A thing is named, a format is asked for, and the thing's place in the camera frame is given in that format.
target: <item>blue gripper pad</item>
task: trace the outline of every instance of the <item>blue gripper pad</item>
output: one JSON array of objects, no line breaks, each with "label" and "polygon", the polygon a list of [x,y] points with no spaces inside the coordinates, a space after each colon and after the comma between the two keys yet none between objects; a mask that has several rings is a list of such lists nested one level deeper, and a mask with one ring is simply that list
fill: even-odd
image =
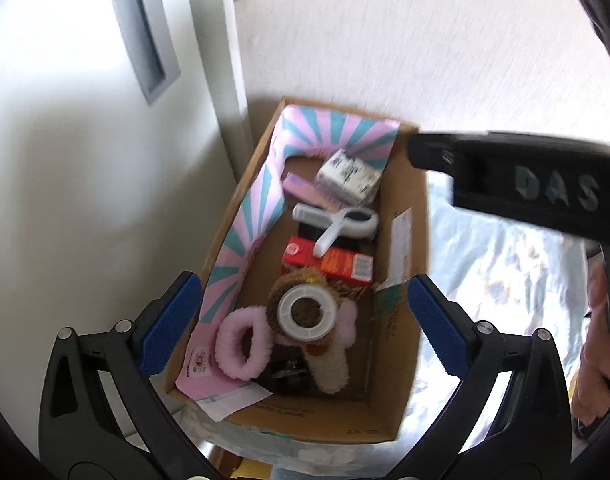
[{"label": "blue gripper pad", "polygon": [[147,330],[134,331],[138,349],[138,365],[144,377],[160,374],[176,343],[185,332],[203,299],[201,280],[192,272],[183,272],[160,300],[153,301],[136,320]]},{"label": "blue gripper pad", "polygon": [[457,303],[450,303],[424,274],[407,282],[407,305],[412,311],[445,371],[464,378],[471,365],[475,341],[473,322]]}]

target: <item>brown plush toy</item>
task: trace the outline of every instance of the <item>brown plush toy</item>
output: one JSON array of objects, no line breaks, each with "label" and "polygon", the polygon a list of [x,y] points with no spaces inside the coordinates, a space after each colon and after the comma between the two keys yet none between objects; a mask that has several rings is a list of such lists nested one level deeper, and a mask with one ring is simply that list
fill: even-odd
[{"label": "brown plush toy", "polygon": [[[319,286],[336,303],[335,326],[331,332],[313,341],[304,342],[287,335],[278,319],[281,299],[298,285]],[[299,346],[303,350],[312,377],[323,393],[335,394],[349,381],[345,350],[352,346],[356,339],[356,316],[357,307],[354,301],[341,298],[333,288],[327,286],[325,276],[313,267],[304,267],[281,276],[274,283],[269,294],[267,320],[277,336],[276,342]],[[320,323],[322,312],[314,299],[300,298],[291,307],[291,317],[300,327],[312,328]]]}]

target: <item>silver tablecloth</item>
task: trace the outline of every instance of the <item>silver tablecloth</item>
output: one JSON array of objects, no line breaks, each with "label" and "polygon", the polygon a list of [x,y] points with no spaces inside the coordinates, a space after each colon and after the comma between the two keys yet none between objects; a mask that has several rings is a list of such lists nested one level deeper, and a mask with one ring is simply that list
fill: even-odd
[{"label": "silver tablecloth", "polygon": [[[586,260],[582,242],[556,231],[453,208],[450,179],[428,173],[430,276],[474,320],[501,331],[531,334],[544,326],[554,335],[567,381],[578,366],[586,311]],[[494,387],[466,448],[485,436],[509,373]],[[396,441],[361,446],[309,444],[213,422],[194,406],[181,426],[239,456],[314,475],[383,476],[407,453],[438,415],[458,380],[449,377],[423,337],[416,377]]]}]

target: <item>pink fuzzy ring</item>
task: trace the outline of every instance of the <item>pink fuzzy ring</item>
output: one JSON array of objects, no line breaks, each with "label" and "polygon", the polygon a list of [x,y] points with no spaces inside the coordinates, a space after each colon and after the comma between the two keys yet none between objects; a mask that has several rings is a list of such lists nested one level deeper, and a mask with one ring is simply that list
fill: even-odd
[{"label": "pink fuzzy ring", "polygon": [[[252,329],[252,345],[246,359],[241,340]],[[223,372],[232,379],[249,381],[258,377],[269,363],[274,337],[264,306],[237,308],[227,314],[216,335],[214,354]]]}]

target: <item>tape roll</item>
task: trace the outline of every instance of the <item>tape roll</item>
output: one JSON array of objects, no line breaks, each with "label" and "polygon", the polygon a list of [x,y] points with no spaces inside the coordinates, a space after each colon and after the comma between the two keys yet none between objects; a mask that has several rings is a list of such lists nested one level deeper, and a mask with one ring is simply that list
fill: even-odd
[{"label": "tape roll", "polygon": [[[320,322],[311,328],[300,326],[294,321],[291,310],[298,300],[309,298],[319,304],[322,313]],[[278,324],[285,334],[296,341],[311,342],[329,334],[336,324],[338,307],[328,291],[319,285],[297,285],[288,290],[278,303]]]}]

